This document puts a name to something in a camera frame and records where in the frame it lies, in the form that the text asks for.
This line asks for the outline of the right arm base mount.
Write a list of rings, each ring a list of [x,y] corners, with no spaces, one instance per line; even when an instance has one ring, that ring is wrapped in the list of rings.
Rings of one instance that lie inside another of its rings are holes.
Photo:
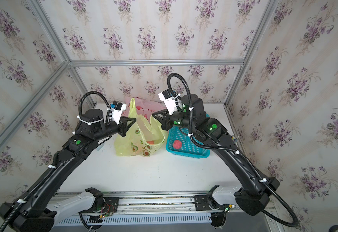
[[[195,195],[191,198],[191,203],[195,205],[196,211],[213,211],[210,214],[211,225],[220,229],[226,223],[227,213],[235,208],[235,205],[218,204],[210,195]]]

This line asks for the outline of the yellow-green plastic bag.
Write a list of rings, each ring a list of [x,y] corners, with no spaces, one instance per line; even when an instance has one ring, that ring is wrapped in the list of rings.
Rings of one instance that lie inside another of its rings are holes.
[[[126,112],[123,116],[136,118],[136,122],[127,131],[125,137],[117,137],[114,142],[116,155],[149,157],[167,142],[168,132],[161,128],[161,123],[152,115],[150,121],[136,111],[135,98],[126,97]]]

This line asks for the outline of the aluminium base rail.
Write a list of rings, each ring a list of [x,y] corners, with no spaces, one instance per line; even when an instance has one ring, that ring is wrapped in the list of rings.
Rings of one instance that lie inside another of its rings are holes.
[[[107,226],[160,225],[160,224],[211,224],[213,211],[196,211],[191,198],[206,195],[202,192],[112,192],[104,197],[119,197],[116,213],[104,219],[102,224],[86,224],[81,211],[88,210],[96,199],[90,193],[57,194],[46,204],[46,209],[57,212],[54,226],[83,226],[97,230]],[[235,208],[227,214],[234,215],[242,210]]]

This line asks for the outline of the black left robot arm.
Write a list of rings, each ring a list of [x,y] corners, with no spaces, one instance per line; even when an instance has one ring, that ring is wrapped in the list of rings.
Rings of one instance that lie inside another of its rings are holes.
[[[7,226],[17,232],[49,232],[62,220],[84,210],[100,210],[103,194],[95,188],[88,188],[76,197],[55,205],[49,201],[89,155],[113,135],[125,137],[136,122],[124,117],[126,104],[114,101],[109,104],[103,94],[90,91],[80,99],[78,124],[73,136],[53,156],[52,163],[42,176],[13,203],[0,206],[0,226],[3,232]]]

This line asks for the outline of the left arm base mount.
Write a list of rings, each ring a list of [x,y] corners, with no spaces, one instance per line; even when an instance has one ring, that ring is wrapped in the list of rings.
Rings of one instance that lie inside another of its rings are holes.
[[[96,200],[88,210],[81,211],[86,224],[102,224],[104,219],[117,212],[119,197],[104,197]]]

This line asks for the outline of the pink plastic bag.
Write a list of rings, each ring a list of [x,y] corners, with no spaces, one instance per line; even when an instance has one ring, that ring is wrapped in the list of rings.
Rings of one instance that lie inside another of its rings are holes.
[[[166,109],[164,104],[140,98],[135,98],[135,104],[137,114],[144,116],[148,121],[150,121],[152,113]]]

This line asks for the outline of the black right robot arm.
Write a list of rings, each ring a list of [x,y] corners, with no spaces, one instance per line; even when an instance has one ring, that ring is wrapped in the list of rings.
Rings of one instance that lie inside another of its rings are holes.
[[[234,193],[236,205],[245,213],[254,216],[264,213],[287,227],[298,227],[299,220],[292,208],[276,190],[280,183],[275,177],[267,177],[237,147],[222,123],[206,115],[202,99],[190,92],[186,80],[178,73],[167,78],[168,89],[163,91],[166,109],[153,113],[165,131],[172,127],[188,130],[187,137],[198,148],[213,151],[235,174],[241,184]],[[284,221],[265,210],[274,196],[290,214],[292,221]]]

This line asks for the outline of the pink peach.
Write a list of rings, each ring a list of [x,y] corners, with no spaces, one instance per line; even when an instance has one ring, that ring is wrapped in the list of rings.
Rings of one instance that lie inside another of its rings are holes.
[[[180,140],[175,140],[172,144],[173,148],[179,150],[182,148],[183,143]]]

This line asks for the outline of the teal plastic basket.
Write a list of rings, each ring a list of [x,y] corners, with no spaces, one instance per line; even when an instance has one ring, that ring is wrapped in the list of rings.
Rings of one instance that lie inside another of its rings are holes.
[[[186,128],[172,127],[168,133],[166,150],[174,155],[186,156],[190,158],[207,158],[210,155],[210,150],[196,146],[188,137],[189,119],[185,116]],[[176,150],[172,144],[175,140],[180,140],[183,143],[181,149]]]

